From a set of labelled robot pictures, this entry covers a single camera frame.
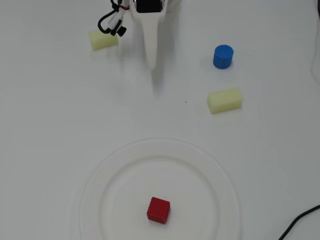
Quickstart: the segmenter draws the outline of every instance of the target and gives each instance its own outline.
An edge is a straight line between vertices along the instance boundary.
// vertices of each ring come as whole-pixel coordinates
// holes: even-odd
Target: red cube
[[[166,224],[170,211],[170,202],[156,197],[151,199],[148,212],[146,213],[149,220]]]

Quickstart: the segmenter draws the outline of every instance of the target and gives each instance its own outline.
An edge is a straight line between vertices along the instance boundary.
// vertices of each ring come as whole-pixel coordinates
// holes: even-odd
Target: yellow sponge
[[[89,39],[94,51],[118,45],[117,35],[104,34],[99,29],[94,32],[89,32]]]
[[[243,96],[239,88],[217,91],[208,95],[208,106],[212,114],[217,114],[242,106]]]

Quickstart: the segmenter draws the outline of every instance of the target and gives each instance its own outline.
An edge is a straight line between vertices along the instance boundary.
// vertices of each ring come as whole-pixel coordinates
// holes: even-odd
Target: wire
[[[310,209],[310,210],[308,210],[308,211],[300,214],[299,216],[297,216],[297,217],[295,218],[295,220],[293,220],[293,222],[292,222],[292,223],[290,224],[290,226],[287,228],[287,230],[285,230],[285,232],[282,234],[282,236],[279,238],[279,240],[283,240],[283,239],[287,236],[287,234],[291,231],[291,229],[294,227],[294,225],[295,225],[300,219],[302,219],[304,216],[306,216],[306,215],[308,215],[308,214],[310,214],[310,213],[312,213],[312,212],[314,212],[314,211],[316,211],[316,210],[318,210],[318,209],[320,209],[320,205],[318,205],[318,206],[316,206],[316,207],[314,207],[314,208],[312,208],[312,209]]]
[[[107,19],[107,18],[110,17],[111,15],[115,14],[116,12],[119,12],[119,8],[122,8],[122,9],[124,9],[124,10],[129,10],[129,9],[130,9],[130,6],[129,6],[129,7],[121,6],[122,0],[117,0],[117,3],[118,3],[118,4],[116,4],[116,3],[114,2],[114,0],[110,0],[110,1],[111,1],[111,4],[112,4],[113,11],[109,12],[107,15],[104,15],[104,16],[99,20],[99,22],[98,22],[98,28],[99,28],[99,30],[100,30],[102,33],[104,33],[104,34],[109,34],[109,33],[111,32],[110,29],[104,30],[104,28],[101,26],[101,23],[102,23],[105,19]]]

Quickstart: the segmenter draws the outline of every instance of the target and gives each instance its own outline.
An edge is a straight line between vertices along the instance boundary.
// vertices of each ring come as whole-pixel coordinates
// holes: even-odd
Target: sponge block
[[[243,96],[239,88],[217,91],[208,95],[208,106],[212,114],[217,114],[242,106]]]
[[[94,51],[118,45],[117,35],[104,34],[99,29],[94,32],[89,32],[89,39]]]

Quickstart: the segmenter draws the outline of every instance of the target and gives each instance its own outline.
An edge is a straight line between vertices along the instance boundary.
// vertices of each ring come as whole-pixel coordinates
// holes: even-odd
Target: white plate
[[[170,202],[165,225],[147,218],[152,197]],[[152,138],[110,155],[85,187],[82,240],[238,240],[236,191],[222,168],[197,147]]]

